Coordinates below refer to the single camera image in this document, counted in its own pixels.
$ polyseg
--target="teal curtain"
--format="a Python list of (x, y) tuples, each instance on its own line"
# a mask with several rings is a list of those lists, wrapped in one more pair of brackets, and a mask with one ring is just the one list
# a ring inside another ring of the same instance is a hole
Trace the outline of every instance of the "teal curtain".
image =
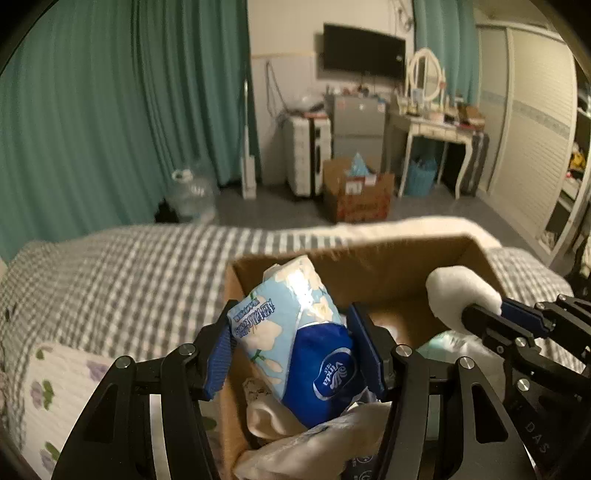
[(430, 48), (446, 69), (447, 93), (476, 103), (479, 47), (472, 0), (414, 0), (415, 47)]
[(238, 180), (248, 38), (246, 0), (51, 7), (0, 75), (0, 257), (152, 222), (179, 167)]

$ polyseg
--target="large plastic water bottle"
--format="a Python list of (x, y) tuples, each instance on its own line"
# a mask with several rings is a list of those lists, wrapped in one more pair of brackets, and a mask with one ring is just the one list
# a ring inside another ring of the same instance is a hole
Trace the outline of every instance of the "large plastic water bottle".
[(181, 222), (211, 223), (216, 219), (215, 194), (210, 180), (196, 175), (190, 168), (175, 170), (173, 185), (167, 196)]

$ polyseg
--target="black flat screen tv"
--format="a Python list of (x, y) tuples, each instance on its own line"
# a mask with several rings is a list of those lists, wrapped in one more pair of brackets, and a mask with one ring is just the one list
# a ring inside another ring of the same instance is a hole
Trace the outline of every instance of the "black flat screen tv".
[(362, 28), (324, 24), (325, 70), (345, 70), (404, 81), (406, 42)]

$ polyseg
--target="white wardrobe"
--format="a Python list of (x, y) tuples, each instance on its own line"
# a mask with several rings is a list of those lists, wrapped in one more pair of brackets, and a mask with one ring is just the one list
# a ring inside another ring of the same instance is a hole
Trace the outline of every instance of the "white wardrobe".
[(492, 22), (478, 30), (479, 109), (491, 138), (479, 196), (549, 264), (556, 253), (542, 238), (576, 128), (574, 58), (539, 28)]

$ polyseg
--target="plaid blanket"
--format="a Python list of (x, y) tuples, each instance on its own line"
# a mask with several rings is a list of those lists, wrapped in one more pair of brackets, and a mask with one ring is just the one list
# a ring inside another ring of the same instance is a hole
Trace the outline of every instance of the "plaid blanket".
[[(216, 319), (229, 260), (343, 243), (285, 232), (155, 225), (60, 244), (28, 244), (0, 283), (0, 367), (9, 379), (8, 431), (22, 447), (23, 384), (35, 345), (58, 342), (108, 357), (157, 358), (191, 342)], [(562, 278), (522, 250), (494, 249), (488, 258), (516, 300), (533, 304), (571, 293)], [(544, 345), (549, 355), (572, 367), (572, 357), (554, 347)]]

